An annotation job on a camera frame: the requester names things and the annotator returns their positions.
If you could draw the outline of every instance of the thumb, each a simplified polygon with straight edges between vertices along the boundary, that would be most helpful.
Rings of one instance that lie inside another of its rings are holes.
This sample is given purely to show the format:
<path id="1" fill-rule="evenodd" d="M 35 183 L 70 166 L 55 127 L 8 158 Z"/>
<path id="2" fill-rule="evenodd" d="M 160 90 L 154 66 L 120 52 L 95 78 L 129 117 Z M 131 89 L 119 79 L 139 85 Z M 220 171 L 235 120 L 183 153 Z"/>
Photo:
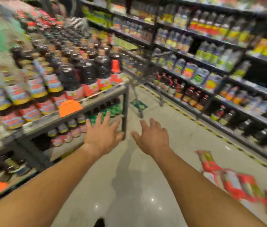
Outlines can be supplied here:
<path id="1" fill-rule="evenodd" d="M 136 131 L 132 131 L 131 135 L 135 140 L 136 144 L 139 145 L 141 143 L 141 136 Z"/>

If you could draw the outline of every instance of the right hand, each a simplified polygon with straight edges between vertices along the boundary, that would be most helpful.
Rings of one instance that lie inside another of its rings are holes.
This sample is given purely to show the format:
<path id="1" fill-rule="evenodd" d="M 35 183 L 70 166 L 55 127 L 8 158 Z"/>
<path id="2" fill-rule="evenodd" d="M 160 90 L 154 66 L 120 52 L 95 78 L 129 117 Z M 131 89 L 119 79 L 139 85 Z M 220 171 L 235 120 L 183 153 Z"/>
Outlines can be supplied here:
<path id="1" fill-rule="evenodd" d="M 147 125 L 145 120 L 141 120 L 140 124 L 142 135 L 140 136 L 136 131 L 133 131 L 131 135 L 145 154 L 154 157 L 160 150 L 170 149 L 167 129 L 162 128 L 158 121 L 151 118 L 150 126 Z"/>

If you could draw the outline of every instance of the hazard stripe tape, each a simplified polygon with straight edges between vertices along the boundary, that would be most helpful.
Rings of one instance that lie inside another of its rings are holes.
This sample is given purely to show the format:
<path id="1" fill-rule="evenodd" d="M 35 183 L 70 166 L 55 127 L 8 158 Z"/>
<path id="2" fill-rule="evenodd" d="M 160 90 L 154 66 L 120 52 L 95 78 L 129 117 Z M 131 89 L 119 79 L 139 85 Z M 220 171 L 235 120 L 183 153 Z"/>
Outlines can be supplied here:
<path id="1" fill-rule="evenodd" d="M 147 89 L 146 87 L 144 87 L 143 85 L 139 85 L 140 88 L 142 88 L 143 90 L 149 92 L 150 94 L 152 94 L 154 97 L 160 99 L 160 97 L 155 94 L 153 91 Z M 195 118 L 191 117 L 190 115 L 186 114 L 184 111 L 178 109 L 177 107 L 175 107 L 175 105 L 173 105 L 172 103 L 170 103 L 169 101 L 164 100 L 164 103 L 166 103 L 168 106 L 170 106 L 171 108 L 173 108 L 174 110 L 176 110 L 177 112 L 181 113 L 182 115 L 184 115 L 185 117 L 187 117 L 188 119 L 190 119 L 191 121 L 195 122 L 196 124 L 198 124 L 199 126 L 203 127 L 204 129 L 206 129 L 207 131 L 209 131 L 210 133 L 214 134 L 216 137 L 218 137 L 219 139 L 222 139 L 223 141 L 225 141 L 226 143 L 228 143 L 229 145 L 232 145 L 234 148 L 236 148 L 237 150 L 239 150 L 240 152 L 244 153 L 245 155 L 247 155 L 249 158 L 253 159 L 254 161 L 256 161 L 257 163 L 261 164 L 263 167 L 267 168 L 267 164 L 265 164 L 264 162 L 262 162 L 261 160 L 259 160 L 258 158 L 256 158 L 254 155 L 250 154 L 249 152 L 245 151 L 244 149 L 242 149 L 241 147 L 235 145 L 233 142 L 229 141 L 228 139 L 226 139 L 225 137 L 221 136 L 219 133 L 213 131 L 212 129 L 208 128 L 207 126 L 205 126 L 203 123 L 197 121 Z"/>

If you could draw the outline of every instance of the person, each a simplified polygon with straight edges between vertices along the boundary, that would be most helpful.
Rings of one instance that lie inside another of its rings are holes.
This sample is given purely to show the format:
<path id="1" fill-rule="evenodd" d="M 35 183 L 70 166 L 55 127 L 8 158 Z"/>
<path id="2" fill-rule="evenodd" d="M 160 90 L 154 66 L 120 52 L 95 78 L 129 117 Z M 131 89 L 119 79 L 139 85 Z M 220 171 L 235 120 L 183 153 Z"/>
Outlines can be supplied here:
<path id="1" fill-rule="evenodd" d="M 85 143 L 77 151 L 0 201 L 0 227 L 49 227 L 52 224 L 89 168 L 123 139 L 123 133 L 116 134 L 120 119 L 110 126 L 108 112 L 103 123 L 101 120 L 100 113 L 94 126 L 86 121 Z M 167 130 L 159 122 L 150 119 L 150 125 L 144 120 L 140 123 L 142 134 L 133 131 L 132 137 L 161 169 L 189 227 L 267 226 L 177 156 L 169 147 Z"/>
<path id="2" fill-rule="evenodd" d="M 58 4 L 69 27 L 82 32 L 82 35 L 88 38 L 90 36 L 89 26 L 82 11 L 81 0 L 58 0 Z"/>

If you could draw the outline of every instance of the shiny floor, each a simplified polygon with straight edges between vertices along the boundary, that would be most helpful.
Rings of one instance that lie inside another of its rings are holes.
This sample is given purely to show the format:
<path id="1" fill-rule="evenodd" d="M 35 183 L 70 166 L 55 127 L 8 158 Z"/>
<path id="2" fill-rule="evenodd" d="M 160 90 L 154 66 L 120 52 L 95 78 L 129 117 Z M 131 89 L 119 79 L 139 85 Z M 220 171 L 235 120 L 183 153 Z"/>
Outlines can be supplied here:
<path id="1" fill-rule="evenodd" d="M 144 118 L 149 121 L 153 117 L 167 128 L 171 148 L 194 168 L 202 170 L 195 151 L 210 150 L 218 165 L 251 174 L 260 188 L 267 189 L 266 168 L 168 105 L 160 107 L 149 92 L 139 87 L 137 92 L 148 106 Z M 131 130 L 141 131 L 136 112 L 130 106 L 126 140 L 94 164 L 52 227 L 93 227 L 99 217 L 105 218 L 107 227 L 187 226 L 160 169 L 130 136 Z M 264 206 L 256 204 L 252 208 L 267 224 Z"/>

